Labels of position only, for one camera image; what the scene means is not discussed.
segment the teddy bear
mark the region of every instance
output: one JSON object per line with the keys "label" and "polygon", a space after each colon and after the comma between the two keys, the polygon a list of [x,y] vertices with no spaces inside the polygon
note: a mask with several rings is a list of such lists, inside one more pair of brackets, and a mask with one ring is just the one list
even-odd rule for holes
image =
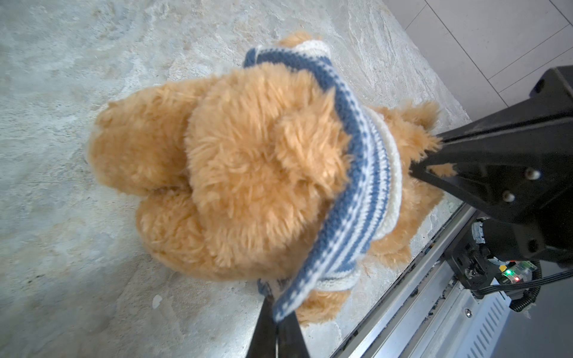
{"label": "teddy bear", "polygon": [[328,47],[295,33],[228,74],[111,101],[88,161],[101,184],[142,198],[136,227],[155,259],[204,280],[261,280],[276,321],[296,310],[307,324],[336,316],[365,254],[410,261],[443,196],[409,175],[439,150],[437,117],[432,102],[362,107]]}

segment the cable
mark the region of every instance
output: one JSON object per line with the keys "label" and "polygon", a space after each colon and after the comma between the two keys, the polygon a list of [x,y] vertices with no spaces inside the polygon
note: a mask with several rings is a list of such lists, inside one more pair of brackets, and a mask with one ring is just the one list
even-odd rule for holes
{"label": "cable", "polygon": [[499,291],[515,291],[522,289],[529,289],[534,287],[539,287],[543,285],[552,284],[553,282],[565,280],[566,278],[573,277],[573,270],[563,271],[556,273],[551,276],[544,277],[540,280],[532,280],[530,282],[523,282],[520,284],[513,285],[492,285],[479,290],[472,290],[472,293],[476,298],[483,298],[485,295],[499,292]]}
{"label": "cable", "polygon": [[[543,273],[541,271],[541,262],[539,262],[539,260],[531,260],[531,263],[537,266],[537,269],[533,271],[533,273],[531,274],[531,279],[534,281],[543,278]],[[539,291],[541,291],[541,287],[539,286],[523,291],[523,297],[518,298],[516,300],[511,300],[509,308],[511,308],[515,312],[521,312],[527,306],[535,302],[535,300],[537,299],[537,295],[539,294]]]}

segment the brown fur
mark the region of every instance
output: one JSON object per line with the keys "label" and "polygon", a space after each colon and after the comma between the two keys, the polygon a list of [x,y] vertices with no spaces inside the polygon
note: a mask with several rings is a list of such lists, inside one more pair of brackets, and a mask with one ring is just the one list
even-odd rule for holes
{"label": "brown fur", "polygon": [[[304,33],[283,40],[296,46]],[[403,170],[402,207],[392,233],[370,250],[386,265],[410,259],[409,242],[442,197],[408,175],[439,149],[428,133],[438,108],[378,108]],[[146,88],[111,102],[96,120],[89,162],[98,180],[143,196],[136,225],[166,266],[208,280],[292,276],[348,178],[350,137],[306,71],[262,64],[220,78]],[[438,175],[453,175],[449,165]],[[349,292],[313,292],[303,323],[334,318]]]}

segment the gray stone surface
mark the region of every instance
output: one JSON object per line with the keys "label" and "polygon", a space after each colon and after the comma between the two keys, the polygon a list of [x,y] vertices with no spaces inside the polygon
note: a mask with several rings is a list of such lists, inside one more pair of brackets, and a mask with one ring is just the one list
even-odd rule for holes
{"label": "gray stone surface", "polygon": [[[95,183],[84,160],[108,100],[222,73],[254,45],[304,29],[367,104],[440,102],[437,132],[468,121],[381,1],[4,0],[0,2],[0,356],[240,357],[261,297],[151,260],[138,199]],[[441,203],[413,252],[455,209]],[[399,270],[372,259],[339,318],[311,325],[328,356]]]}

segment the floor tile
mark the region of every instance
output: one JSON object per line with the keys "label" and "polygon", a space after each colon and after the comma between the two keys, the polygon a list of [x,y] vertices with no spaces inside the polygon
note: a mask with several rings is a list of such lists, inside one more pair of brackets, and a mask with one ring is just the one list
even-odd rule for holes
{"label": "floor tile", "polygon": [[573,65],[573,49],[570,49],[541,68],[528,74],[518,82],[512,84],[507,89],[504,89],[500,92],[500,96],[508,105],[514,105],[524,101],[529,98],[529,93],[533,89],[533,86],[535,86],[546,70],[551,67],[566,65]]}
{"label": "floor tile", "polygon": [[549,0],[427,2],[486,78],[568,24]]}
{"label": "floor tile", "polygon": [[563,30],[490,78],[489,82],[496,91],[503,91],[570,48],[573,48],[573,26],[567,25]]}
{"label": "floor tile", "polygon": [[569,22],[573,22],[573,1],[571,0],[550,0]]}
{"label": "floor tile", "polygon": [[383,0],[394,17],[405,29],[426,6],[425,0]]}
{"label": "floor tile", "polygon": [[429,6],[406,32],[472,120],[506,107]]}

